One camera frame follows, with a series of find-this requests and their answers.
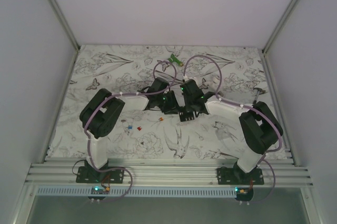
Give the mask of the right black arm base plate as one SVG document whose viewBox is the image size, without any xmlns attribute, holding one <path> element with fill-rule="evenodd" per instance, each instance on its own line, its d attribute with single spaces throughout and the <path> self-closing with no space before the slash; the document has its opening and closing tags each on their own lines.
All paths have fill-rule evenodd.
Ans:
<svg viewBox="0 0 337 224">
<path fill-rule="evenodd" d="M 264 185 L 262 170 L 254 168 L 245 173 L 240 168 L 220 167 L 216 170 L 216 178 L 219 185 Z"/>
</svg>

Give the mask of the controller board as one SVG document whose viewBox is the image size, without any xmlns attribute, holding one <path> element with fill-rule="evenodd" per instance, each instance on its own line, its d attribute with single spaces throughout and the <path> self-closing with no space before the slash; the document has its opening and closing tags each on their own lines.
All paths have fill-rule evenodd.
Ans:
<svg viewBox="0 0 337 224">
<path fill-rule="evenodd" d="M 250 201 L 254 197 L 254 189 L 253 188 L 235 188 L 236 198 L 235 200 L 239 202 L 240 205 L 243 203 L 249 204 Z"/>
<path fill-rule="evenodd" d="M 100 203 L 106 198 L 107 195 L 109 195 L 109 193 L 109 188 L 107 187 L 94 186 L 90 190 L 88 199 L 91 201 L 91 203 Z"/>
</svg>

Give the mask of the floral printed table mat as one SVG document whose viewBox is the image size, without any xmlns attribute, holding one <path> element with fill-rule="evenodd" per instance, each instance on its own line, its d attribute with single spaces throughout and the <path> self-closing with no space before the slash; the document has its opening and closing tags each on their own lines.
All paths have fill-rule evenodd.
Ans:
<svg viewBox="0 0 337 224">
<path fill-rule="evenodd" d="M 171 54 L 184 66 L 169 62 Z M 196 77 L 204 92 L 215 91 L 206 82 L 219 76 L 219 94 L 238 103 L 253 102 L 253 88 L 262 88 L 266 93 L 258 100 L 273 106 L 257 48 L 84 45 L 74 66 L 48 157 L 86 156 L 87 140 L 79 116 L 99 89 L 135 92 L 159 76 L 175 83 L 172 90 L 183 104 L 180 84 L 184 74 Z M 232 140 L 219 141 L 215 131 L 220 128 L 225 128 Z M 178 115 L 165 115 L 158 109 L 123 112 L 106 141 L 112 158 L 218 159 L 240 157 L 246 148 L 238 122 L 204 114 L 180 122 Z"/>
</svg>

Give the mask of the clear plastic fuse box cover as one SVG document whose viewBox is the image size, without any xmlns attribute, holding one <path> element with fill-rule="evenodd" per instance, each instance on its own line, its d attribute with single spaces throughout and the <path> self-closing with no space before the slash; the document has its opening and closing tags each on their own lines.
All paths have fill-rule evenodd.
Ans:
<svg viewBox="0 0 337 224">
<path fill-rule="evenodd" d="M 231 134 L 225 128 L 217 129 L 215 134 L 219 141 L 232 140 Z"/>
</svg>

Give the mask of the right controller board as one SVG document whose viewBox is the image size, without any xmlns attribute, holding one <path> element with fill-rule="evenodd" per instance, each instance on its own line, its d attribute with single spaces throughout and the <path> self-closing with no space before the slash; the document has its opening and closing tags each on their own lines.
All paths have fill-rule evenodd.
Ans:
<svg viewBox="0 0 337 224">
<path fill-rule="evenodd" d="M 249 204 L 250 201 L 254 197 L 254 189 L 253 188 L 235 188 L 236 198 L 235 200 L 239 202 L 240 205 L 243 203 Z"/>
</svg>

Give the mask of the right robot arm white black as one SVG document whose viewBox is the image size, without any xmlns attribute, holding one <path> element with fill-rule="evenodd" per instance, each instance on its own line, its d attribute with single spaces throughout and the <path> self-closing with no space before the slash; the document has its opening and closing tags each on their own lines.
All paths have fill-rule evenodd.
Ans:
<svg viewBox="0 0 337 224">
<path fill-rule="evenodd" d="M 259 101 L 253 105 L 237 104 L 213 92 L 203 93 L 193 79 L 180 85 L 187 111 L 220 116 L 239 122 L 247 149 L 236 162 L 233 171 L 238 184 L 246 184 L 252 178 L 252 170 L 262 161 L 269 148 L 279 143 L 282 147 L 283 129 L 268 105 Z"/>
</svg>

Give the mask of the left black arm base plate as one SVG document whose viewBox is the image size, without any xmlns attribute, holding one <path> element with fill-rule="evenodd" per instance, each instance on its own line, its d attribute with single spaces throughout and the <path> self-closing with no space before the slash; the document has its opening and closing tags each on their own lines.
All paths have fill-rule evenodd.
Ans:
<svg viewBox="0 0 337 224">
<path fill-rule="evenodd" d="M 105 171 L 112 168 L 107 162 L 100 168 L 104 172 L 98 172 L 85 160 L 84 165 L 78 168 L 76 182 L 82 184 L 121 184 L 124 179 L 124 171 L 121 169 Z"/>
</svg>

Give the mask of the left controller board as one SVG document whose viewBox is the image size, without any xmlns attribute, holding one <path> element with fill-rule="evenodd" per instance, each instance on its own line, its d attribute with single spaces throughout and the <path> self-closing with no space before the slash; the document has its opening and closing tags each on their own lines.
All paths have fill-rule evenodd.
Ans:
<svg viewBox="0 0 337 224">
<path fill-rule="evenodd" d="M 100 203 L 106 198 L 107 195 L 109 195 L 109 193 L 109 188 L 107 187 L 94 186 L 90 190 L 88 199 L 91 201 L 91 203 Z"/>
</svg>

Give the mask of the small hammer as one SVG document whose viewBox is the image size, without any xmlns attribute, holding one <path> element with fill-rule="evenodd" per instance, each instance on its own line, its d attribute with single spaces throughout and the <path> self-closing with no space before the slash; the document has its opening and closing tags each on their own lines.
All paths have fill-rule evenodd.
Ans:
<svg viewBox="0 0 337 224">
<path fill-rule="evenodd" d="M 265 94 L 266 91 L 265 91 L 264 89 L 258 88 L 258 87 L 254 87 L 253 90 L 256 91 L 256 95 L 255 95 L 255 98 L 254 98 L 254 101 L 253 101 L 253 103 L 256 104 L 256 103 L 257 103 L 257 100 L 258 100 L 258 97 L 259 97 L 260 95 Z"/>
</svg>

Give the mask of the metal pipe elbow fitting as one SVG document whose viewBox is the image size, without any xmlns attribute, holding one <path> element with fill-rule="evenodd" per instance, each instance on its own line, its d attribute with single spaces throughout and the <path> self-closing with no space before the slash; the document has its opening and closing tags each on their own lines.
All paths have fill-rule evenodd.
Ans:
<svg viewBox="0 0 337 224">
<path fill-rule="evenodd" d="M 213 76 L 211 80 L 207 81 L 206 84 L 213 89 L 217 89 L 221 86 L 221 78 L 219 76 Z"/>
</svg>

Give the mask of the black fuse box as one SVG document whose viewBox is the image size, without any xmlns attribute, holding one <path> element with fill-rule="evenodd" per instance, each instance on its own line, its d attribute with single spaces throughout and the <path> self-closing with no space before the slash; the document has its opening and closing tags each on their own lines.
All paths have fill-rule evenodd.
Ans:
<svg viewBox="0 0 337 224">
<path fill-rule="evenodd" d="M 194 113 L 189 112 L 189 111 L 179 112 L 179 118 L 180 118 L 180 122 L 186 122 L 186 121 L 191 121 L 195 119 Z"/>
</svg>

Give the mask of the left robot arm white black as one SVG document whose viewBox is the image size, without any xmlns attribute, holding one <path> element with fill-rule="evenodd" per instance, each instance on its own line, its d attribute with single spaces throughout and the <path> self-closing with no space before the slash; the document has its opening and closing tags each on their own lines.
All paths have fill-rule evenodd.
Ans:
<svg viewBox="0 0 337 224">
<path fill-rule="evenodd" d="M 181 111 L 170 87 L 166 80 L 158 77 L 151 86 L 134 93 L 112 94 L 102 88 L 89 101 L 80 113 L 80 121 L 88 138 L 86 161 L 91 166 L 88 176 L 94 182 L 100 183 L 107 178 L 105 167 L 108 159 L 103 138 L 113 130 L 122 112 L 151 110 L 155 107 L 168 115 Z"/>
</svg>

